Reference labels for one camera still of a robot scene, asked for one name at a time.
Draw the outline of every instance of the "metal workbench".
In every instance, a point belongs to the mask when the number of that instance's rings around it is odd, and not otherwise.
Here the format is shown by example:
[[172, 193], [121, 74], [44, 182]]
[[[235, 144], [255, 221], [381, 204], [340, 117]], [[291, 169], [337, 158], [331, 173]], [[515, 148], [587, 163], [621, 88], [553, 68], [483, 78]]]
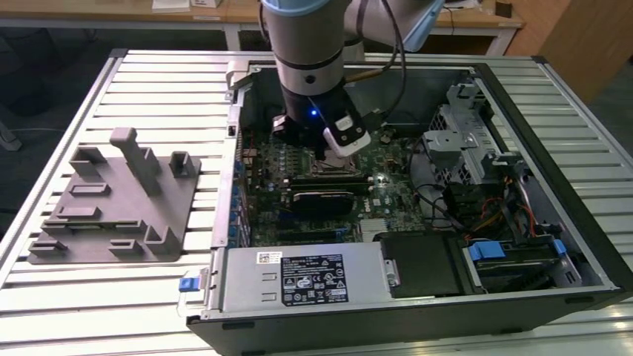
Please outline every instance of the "metal workbench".
[[[384, 61], [387, 55], [368, 55]], [[231, 61], [269, 53], [129, 51], [108, 59], [87, 100], [0, 245], [0, 352], [11, 355], [215, 355], [184, 318], [201, 292], [179, 278], [209, 263]], [[487, 62], [624, 259], [633, 263], [633, 160], [548, 64], [531, 58], [415, 56], [411, 62]], [[78, 145], [107, 156], [110, 129], [132, 126], [156, 156], [189, 151], [203, 171], [177, 262], [31, 265], [28, 245], [64, 190]], [[501, 136], [513, 146], [508, 132]], [[633, 352], [631, 301], [572, 314], [532, 332], [303, 352], [301, 355], [624, 355]]]

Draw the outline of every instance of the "floor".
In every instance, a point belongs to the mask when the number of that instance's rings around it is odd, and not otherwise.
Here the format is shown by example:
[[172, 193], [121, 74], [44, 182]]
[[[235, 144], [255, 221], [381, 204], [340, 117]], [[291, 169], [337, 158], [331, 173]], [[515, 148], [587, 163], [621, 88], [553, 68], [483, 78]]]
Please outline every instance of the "floor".
[[[0, 105], [0, 120], [10, 129], [58, 130], [16, 131], [15, 134], [23, 142], [22, 150], [7, 152], [0, 149], [0, 236], [10, 227], [14, 213], [18, 212], [36, 182], [112, 48], [225, 50], [224, 34], [219, 31], [135, 31], [135, 36], [129, 36], [123, 30], [100, 30], [88, 36], [79, 31], [52, 32], [64, 66], [54, 73], [42, 74], [51, 96], [50, 110], [36, 116], [20, 117]], [[244, 50], [267, 49], [257, 33], [243, 33], [243, 36]], [[632, 96], [633, 65], [627, 65], [612, 85], [592, 103], [591, 109], [631, 154]]]

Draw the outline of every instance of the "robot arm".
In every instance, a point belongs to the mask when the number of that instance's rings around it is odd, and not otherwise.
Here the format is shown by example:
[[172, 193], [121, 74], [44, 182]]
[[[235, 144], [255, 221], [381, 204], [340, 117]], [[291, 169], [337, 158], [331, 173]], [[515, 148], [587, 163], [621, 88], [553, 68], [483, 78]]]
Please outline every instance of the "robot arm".
[[[421, 46], [444, 0], [392, 2], [407, 19], [407, 39], [423, 36]], [[263, 5], [285, 103], [285, 115], [275, 120], [275, 134], [292, 145], [313, 148], [317, 159], [327, 145], [339, 156], [349, 156], [369, 144], [371, 137], [344, 89], [345, 28], [397, 45], [381, 2], [263, 0]]]

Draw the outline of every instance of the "circuit board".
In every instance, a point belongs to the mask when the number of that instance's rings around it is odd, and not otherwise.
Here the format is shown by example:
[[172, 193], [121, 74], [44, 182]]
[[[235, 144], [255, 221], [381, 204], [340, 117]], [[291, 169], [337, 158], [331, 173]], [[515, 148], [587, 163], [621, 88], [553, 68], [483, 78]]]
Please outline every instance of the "circuit board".
[[[405, 162], [408, 139], [372, 135], [372, 143], [349, 159], [317, 161], [309, 149], [285, 145], [275, 138], [252, 142], [244, 149], [248, 169], [248, 208], [252, 245], [288, 245], [287, 232], [335, 231], [336, 242], [361, 242], [361, 220], [384, 219], [387, 231], [424, 230], [424, 218], [415, 197]], [[365, 177], [369, 189], [355, 195], [349, 214], [328, 219], [300, 217], [287, 208], [289, 178]]]

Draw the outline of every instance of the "power supply label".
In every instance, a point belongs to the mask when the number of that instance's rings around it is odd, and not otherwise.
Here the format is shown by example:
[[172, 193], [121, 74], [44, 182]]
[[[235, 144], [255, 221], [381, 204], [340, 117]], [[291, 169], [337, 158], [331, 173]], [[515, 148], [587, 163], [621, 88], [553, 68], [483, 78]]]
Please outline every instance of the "power supply label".
[[285, 306], [348, 302], [344, 256], [281, 258], [281, 295]]

